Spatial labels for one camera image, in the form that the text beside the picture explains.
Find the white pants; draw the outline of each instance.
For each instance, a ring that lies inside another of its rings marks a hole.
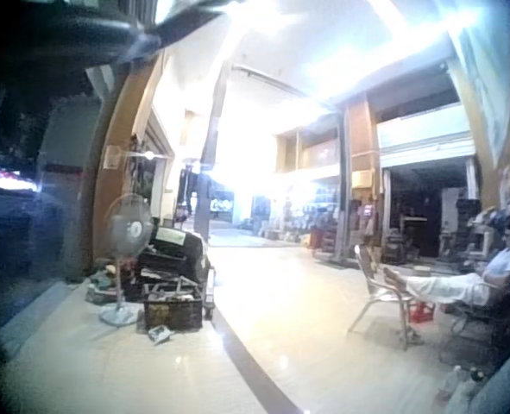
[[[477,273],[445,277],[406,277],[406,289],[422,302],[452,304],[465,302],[483,306],[487,303],[490,290]]]

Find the plastic crate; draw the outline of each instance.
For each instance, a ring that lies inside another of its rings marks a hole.
[[[165,292],[175,292],[177,282],[164,281],[157,284],[145,284],[143,308],[147,329],[166,325],[172,330],[197,330],[203,327],[203,299],[197,287],[192,287],[193,300],[168,299],[150,300],[149,293],[157,286]]]

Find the storefront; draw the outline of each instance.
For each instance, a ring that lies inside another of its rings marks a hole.
[[[456,201],[478,199],[475,144],[463,106],[452,104],[378,124],[383,239],[403,235],[416,255],[437,257],[455,232]]]

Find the fan base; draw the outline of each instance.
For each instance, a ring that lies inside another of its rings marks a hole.
[[[107,304],[99,313],[99,319],[111,326],[127,326],[137,322],[137,306],[132,304],[121,304],[116,308],[116,304]]]

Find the plastic bottle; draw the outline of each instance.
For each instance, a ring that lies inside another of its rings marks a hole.
[[[452,397],[454,391],[457,389],[461,381],[462,367],[456,365],[452,371],[446,374],[443,384],[438,388],[437,396],[435,397],[438,403],[445,403]]]
[[[446,406],[445,414],[462,414],[469,409],[473,397],[479,392],[485,376],[482,372],[471,368],[469,379],[458,385],[450,402]]]

